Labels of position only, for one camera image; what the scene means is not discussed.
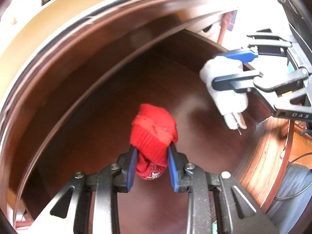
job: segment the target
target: rolled red sock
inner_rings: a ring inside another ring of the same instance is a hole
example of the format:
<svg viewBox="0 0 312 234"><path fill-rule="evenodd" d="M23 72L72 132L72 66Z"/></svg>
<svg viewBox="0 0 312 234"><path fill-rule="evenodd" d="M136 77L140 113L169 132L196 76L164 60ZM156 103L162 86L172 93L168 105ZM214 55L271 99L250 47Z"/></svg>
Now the rolled red sock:
<svg viewBox="0 0 312 234"><path fill-rule="evenodd" d="M130 143L138 149L136 173L143 179L162 175L168 166L167 148L177 143L177 124L164 108L142 104L132 122Z"/></svg>

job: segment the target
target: blue gripper pad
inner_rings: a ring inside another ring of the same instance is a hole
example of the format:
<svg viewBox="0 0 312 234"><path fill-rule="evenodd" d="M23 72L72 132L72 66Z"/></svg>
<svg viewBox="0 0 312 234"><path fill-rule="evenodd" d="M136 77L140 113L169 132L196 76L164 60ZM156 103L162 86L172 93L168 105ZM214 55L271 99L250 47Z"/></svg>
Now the blue gripper pad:
<svg viewBox="0 0 312 234"><path fill-rule="evenodd" d="M174 192L177 192L178 191L177 167L174 162L174 157L172 155L170 146L168 147L168 168L169 168L169 173L170 173L171 185L174 189Z"/></svg>
<svg viewBox="0 0 312 234"><path fill-rule="evenodd" d="M241 48L217 54L216 56L224 56L229 59L240 60L244 64L247 62L252 62L255 58L259 56L259 54L253 52L250 48Z"/></svg>
<svg viewBox="0 0 312 234"><path fill-rule="evenodd" d="M138 150L137 150L137 148L134 148L132 156L131 156L131 160L130 160L128 173L127 173L126 188L127 188L128 192L130 191L131 187L133 186L133 180L135 179L135 170L136 170L137 162L138 162Z"/></svg>

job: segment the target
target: black cable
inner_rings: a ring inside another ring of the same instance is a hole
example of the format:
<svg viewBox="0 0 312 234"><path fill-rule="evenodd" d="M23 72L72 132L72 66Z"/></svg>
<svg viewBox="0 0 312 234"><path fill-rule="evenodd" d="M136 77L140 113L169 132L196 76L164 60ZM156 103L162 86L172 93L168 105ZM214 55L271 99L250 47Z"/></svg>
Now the black cable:
<svg viewBox="0 0 312 234"><path fill-rule="evenodd" d="M296 159L294 159L293 161L291 161L291 163L296 162L298 159L303 158L303 157L308 156L308 155L312 155L312 152L309 152L309 153L306 153L306 154L303 154L303 155L297 157ZM298 193L295 193L295 194L289 195L289 196L284 196L284 197L276 196L276 197L274 197L274 199L275 199L275 200L281 200L281 201L282 201L282 200L288 200L288 199L294 198L294 197L296 197L296 196L302 194L302 193L303 193L305 190L307 190L311 185L312 185L312 181L310 182L310 184L308 184L304 189L302 189L302 190L299 191Z"/></svg>

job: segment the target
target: white fabric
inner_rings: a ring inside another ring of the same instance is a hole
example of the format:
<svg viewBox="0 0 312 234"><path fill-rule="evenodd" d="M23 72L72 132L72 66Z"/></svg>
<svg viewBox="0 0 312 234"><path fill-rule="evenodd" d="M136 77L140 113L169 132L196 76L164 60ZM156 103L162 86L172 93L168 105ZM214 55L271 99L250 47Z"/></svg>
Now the white fabric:
<svg viewBox="0 0 312 234"><path fill-rule="evenodd" d="M199 73L200 78L206 84L209 94L230 129L238 129L238 127L247 128L241 114L248 106L247 95L246 93L236 93L233 90L216 91L212 88L211 83L217 76L238 74L242 71L243 64L241 61L217 56L207 61Z"/></svg>

